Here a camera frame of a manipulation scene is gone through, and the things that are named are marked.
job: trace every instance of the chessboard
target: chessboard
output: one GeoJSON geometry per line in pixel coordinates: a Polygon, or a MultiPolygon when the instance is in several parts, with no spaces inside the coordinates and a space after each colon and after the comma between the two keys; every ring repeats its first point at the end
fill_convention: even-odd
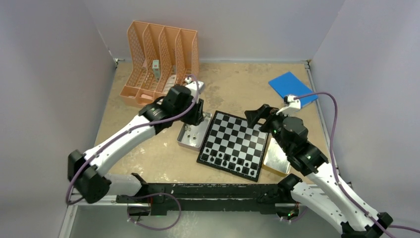
{"type": "Polygon", "coordinates": [[[260,126],[248,128],[246,119],[216,111],[197,162],[257,182],[268,138],[260,126]]]}

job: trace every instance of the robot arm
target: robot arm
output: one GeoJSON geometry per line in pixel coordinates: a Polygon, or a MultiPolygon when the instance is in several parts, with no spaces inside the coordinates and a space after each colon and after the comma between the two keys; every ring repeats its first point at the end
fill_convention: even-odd
{"type": "Polygon", "coordinates": [[[190,107],[194,95],[204,89],[203,82],[193,82],[190,79],[186,79],[186,82],[187,86],[175,85],[165,97],[144,106],[125,127],[103,143],[83,154],[78,150],[70,153],[67,172],[69,181],[90,160],[74,181],[74,187],[88,203],[95,203],[107,194],[136,194],[141,188],[141,181],[134,176],[122,178],[107,175],[111,167],[134,147],[172,126],[175,120],[190,125],[199,125],[203,121],[202,99],[197,99],[188,113],[175,120],[170,119],[190,107]]]}
{"type": "Polygon", "coordinates": [[[387,213],[378,213],[367,205],[341,178],[337,183],[327,157],[308,141],[308,129],[303,121],[290,117],[291,113],[300,109],[299,100],[294,96],[285,97],[286,107],[272,108],[267,104],[258,110],[245,111],[249,126],[254,126],[259,119],[265,119],[260,130],[271,133],[282,148],[293,168],[312,180],[328,199],[314,191],[297,177],[290,174],[279,183],[280,189],[291,197],[326,219],[338,232],[358,234],[360,237],[379,237],[382,231],[372,221],[371,217],[387,228],[392,218],[387,213]],[[366,216],[340,189],[339,185],[357,203],[369,212],[366,216]]]}

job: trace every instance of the metal tray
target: metal tray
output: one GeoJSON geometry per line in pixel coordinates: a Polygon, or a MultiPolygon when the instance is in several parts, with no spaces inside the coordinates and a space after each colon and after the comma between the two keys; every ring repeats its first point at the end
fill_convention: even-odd
{"type": "Polygon", "coordinates": [[[290,173],[290,163],[287,161],[287,156],[274,138],[270,140],[262,168],[280,176],[286,176],[290,173]]]}
{"type": "Polygon", "coordinates": [[[188,149],[200,151],[207,129],[209,128],[211,122],[212,114],[203,112],[203,116],[204,121],[201,122],[198,126],[184,123],[177,138],[178,145],[188,149]]]}

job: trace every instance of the table surface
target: table surface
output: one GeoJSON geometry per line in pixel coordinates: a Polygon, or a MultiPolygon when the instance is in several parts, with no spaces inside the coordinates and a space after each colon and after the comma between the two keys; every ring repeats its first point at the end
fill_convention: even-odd
{"type": "MultiPolygon", "coordinates": [[[[138,113],[139,108],[126,106],[119,94],[132,71],[132,63],[120,62],[115,73],[105,113],[96,138],[102,143],[138,113]]],[[[204,111],[214,115],[216,110],[245,117],[245,110],[255,110],[262,104],[283,107],[281,97],[268,82],[286,72],[292,72],[308,87],[310,81],[303,64],[284,63],[202,63],[199,80],[206,84],[200,98],[204,111]]],[[[304,107],[295,116],[304,121],[309,141],[327,157],[328,148],[315,103],[304,107]]],[[[109,171],[113,174],[140,174],[147,182],[178,183],[254,183],[196,162],[198,152],[178,145],[176,139],[183,123],[143,142],[118,161],[109,171]]],[[[291,169],[291,173],[302,175],[291,169]]],[[[258,183],[278,183],[282,177],[261,169],[258,183]]]]}

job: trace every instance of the purple cable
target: purple cable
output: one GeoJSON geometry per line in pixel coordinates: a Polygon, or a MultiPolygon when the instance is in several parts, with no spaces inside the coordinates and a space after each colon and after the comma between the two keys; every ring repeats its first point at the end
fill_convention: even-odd
{"type": "Polygon", "coordinates": [[[295,218],[295,219],[290,219],[290,220],[284,220],[284,219],[282,219],[281,221],[282,222],[288,222],[288,223],[292,223],[292,222],[297,222],[298,220],[300,220],[302,217],[303,217],[303,215],[306,213],[308,211],[308,207],[306,207],[304,210],[303,210],[303,212],[301,213],[301,214],[299,214],[299,216],[297,217],[297,218],[295,218]]]}
{"type": "Polygon", "coordinates": [[[417,229],[411,228],[411,227],[398,226],[398,225],[390,225],[389,228],[403,229],[403,230],[412,231],[412,232],[415,232],[415,233],[419,233],[420,234],[420,230],[417,230],[417,229]]]}
{"type": "Polygon", "coordinates": [[[164,227],[164,228],[155,228],[155,227],[149,227],[149,226],[143,225],[143,224],[141,224],[141,223],[138,223],[137,221],[135,221],[134,219],[132,219],[132,218],[130,217],[130,212],[128,211],[129,207],[127,207],[127,216],[128,216],[128,221],[130,221],[130,222],[134,223],[135,225],[141,226],[141,227],[143,227],[143,228],[146,228],[146,229],[149,229],[149,230],[152,230],[152,231],[164,231],[164,230],[168,230],[168,229],[171,229],[172,227],[174,227],[174,226],[178,223],[179,219],[181,218],[181,204],[179,203],[178,199],[176,199],[173,195],[171,195],[171,194],[169,194],[169,193],[158,192],[158,193],[153,193],[153,194],[149,194],[149,195],[146,195],[146,196],[141,196],[141,197],[130,197],[130,198],[134,198],[134,199],[144,199],[144,198],[154,197],[154,196],[158,196],[158,195],[168,196],[168,197],[172,198],[173,200],[175,200],[176,205],[178,205],[179,214],[178,214],[178,217],[176,218],[176,220],[175,220],[175,222],[174,222],[174,223],[172,223],[170,226],[167,226],[167,227],[164,227]]]}
{"type": "MultiPolygon", "coordinates": [[[[195,77],[195,75],[193,75],[193,74],[189,74],[189,75],[187,75],[187,76],[191,76],[191,77],[193,77],[193,79],[194,79],[194,81],[195,82],[197,82],[197,78],[195,77]]],[[[80,174],[82,173],[82,171],[86,168],[86,166],[88,165],[88,164],[90,164],[96,157],[98,157],[99,156],[99,154],[102,152],[102,151],[104,151],[107,147],[109,147],[112,143],[114,143],[114,142],[116,142],[117,140],[119,140],[120,138],[122,138],[123,136],[125,136],[126,134],[128,134],[129,132],[131,132],[132,130],[135,130],[135,129],[138,129],[138,128],[141,128],[141,127],[144,127],[144,126],[149,126],[149,125],[156,125],[156,124],[161,124],[161,123],[166,123],[166,122],[169,122],[169,121],[173,121],[173,120],[177,120],[177,119],[179,119],[180,117],[182,117],[182,116],[184,116],[185,114],[187,114],[192,108],[193,108],[193,106],[195,105],[195,103],[196,103],[196,101],[197,101],[197,99],[198,99],[198,96],[199,96],[199,94],[200,94],[200,92],[199,92],[199,90],[200,90],[200,88],[199,88],[199,86],[198,86],[198,83],[196,83],[196,85],[197,85],[197,93],[195,94],[195,96],[194,96],[194,98],[193,98],[193,100],[192,100],[192,102],[191,102],[191,105],[185,110],[185,111],[183,111],[183,112],[181,112],[180,114],[178,114],[178,115],[176,115],[176,116],[173,116],[173,117],[171,117],[171,118],[167,118],[167,119],[163,119],[163,120],[157,120],[157,121],[151,121],[151,122],[149,122],[149,123],[145,123],[145,124],[141,124],[141,125],[135,125],[135,126],[133,126],[132,128],[130,128],[130,129],[128,129],[127,131],[124,131],[124,132],[122,132],[121,134],[119,134],[119,135],[117,135],[116,137],[114,137],[112,140],[110,140],[110,141],[108,141],[108,143],[106,143],[105,145],[103,145],[101,148],[99,148],[99,150],[93,155],[93,156],[91,156],[80,168],[79,168],[79,170],[76,172],[76,174],[73,176],[73,178],[72,178],[72,180],[70,181],[70,185],[68,186],[68,189],[67,189],[67,193],[66,193],[66,203],[67,203],[67,205],[74,205],[74,204],[76,204],[76,203],[78,203],[78,202],[80,202],[81,200],[83,200],[83,197],[81,197],[81,198],[79,198],[79,199],[77,199],[77,200],[75,200],[75,201],[70,201],[70,194],[71,194],[71,190],[72,190],[72,188],[73,188],[73,186],[74,186],[74,183],[76,182],[76,180],[79,178],[79,176],[80,176],[80,174]]]]}
{"type": "Polygon", "coordinates": [[[334,103],[334,121],[332,123],[332,130],[331,130],[331,136],[330,136],[330,145],[329,145],[329,152],[331,155],[331,164],[333,167],[333,174],[334,174],[334,178],[335,181],[337,182],[338,186],[340,187],[341,191],[343,192],[343,194],[355,205],[357,206],[361,211],[363,211],[363,213],[365,213],[385,234],[387,234],[389,237],[391,238],[396,238],[395,236],[393,236],[389,231],[387,231],[375,218],[373,218],[369,212],[363,208],[363,206],[361,206],[356,200],[354,200],[348,193],[347,191],[344,189],[343,185],[341,185],[341,183],[339,182],[338,179],[338,173],[337,170],[335,169],[335,162],[334,162],[334,154],[332,153],[332,148],[333,148],[333,141],[334,141],[334,132],[335,132],[335,126],[337,124],[337,114],[338,114],[338,106],[337,106],[337,101],[335,100],[334,96],[332,96],[330,93],[327,92],[317,92],[317,93],[309,93],[309,94],[305,94],[299,97],[296,97],[296,99],[300,99],[300,98],[304,98],[304,97],[308,97],[308,96],[312,96],[312,95],[318,95],[318,94],[324,94],[329,96],[333,103],[334,103]]]}

